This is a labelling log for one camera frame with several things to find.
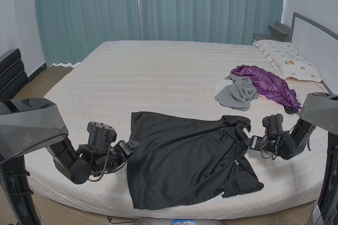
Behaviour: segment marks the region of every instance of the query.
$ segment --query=bed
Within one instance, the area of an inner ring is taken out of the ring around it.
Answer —
[[[301,24],[299,33],[306,35]],[[87,123],[112,125],[118,140],[129,139],[130,114],[153,111],[179,117],[218,120],[222,115],[251,119],[248,136],[262,136],[262,118],[281,113],[284,129],[296,123],[277,103],[253,100],[248,111],[222,107],[214,99],[216,83],[234,67],[257,65],[276,73],[255,46],[182,41],[108,41],[97,47],[45,96],[55,102],[76,148],[87,143]],[[287,79],[303,103],[310,92],[326,91],[323,84]],[[264,160],[260,153],[246,157],[265,187],[255,193],[161,210],[133,209],[126,168],[105,175],[99,183],[75,185],[61,175],[49,153],[41,149],[26,155],[29,183],[39,194],[81,210],[119,217],[234,219],[257,216],[316,200],[326,162],[327,133],[317,128],[307,149],[291,160]]]

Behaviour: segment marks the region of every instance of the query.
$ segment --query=baseboard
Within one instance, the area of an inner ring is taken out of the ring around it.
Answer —
[[[37,75],[39,75],[42,71],[46,69],[47,65],[44,63],[41,67],[38,67],[36,71],[34,71],[31,75],[29,75],[28,80],[31,82],[36,78]]]

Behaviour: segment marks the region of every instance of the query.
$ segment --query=floor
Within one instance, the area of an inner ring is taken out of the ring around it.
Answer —
[[[46,68],[31,83],[26,84],[15,98],[44,97],[72,69],[73,67],[71,66],[51,66]],[[108,217],[78,210],[54,202],[37,193],[33,195],[33,201],[40,212],[41,219],[46,225],[102,225],[121,222],[132,224],[135,221],[134,219]],[[226,225],[306,225],[309,221],[313,204],[314,202],[309,202],[277,213],[223,221]],[[0,191],[0,220],[1,225],[16,224],[15,217],[3,191]]]

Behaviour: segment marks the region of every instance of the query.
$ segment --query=pillowcase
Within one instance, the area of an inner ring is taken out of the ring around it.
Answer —
[[[319,71],[302,57],[290,42],[259,40],[253,43],[270,61],[279,77],[321,82]]]

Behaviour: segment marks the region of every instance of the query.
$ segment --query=gray cloth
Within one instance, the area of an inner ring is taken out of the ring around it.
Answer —
[[[250,107],[250,101],[258,98],[258,93],[249,77],[240,77],[231,74],[225,79],[231,79],[233,84],[224,87],[215,100],[222,106],[246,111]]]

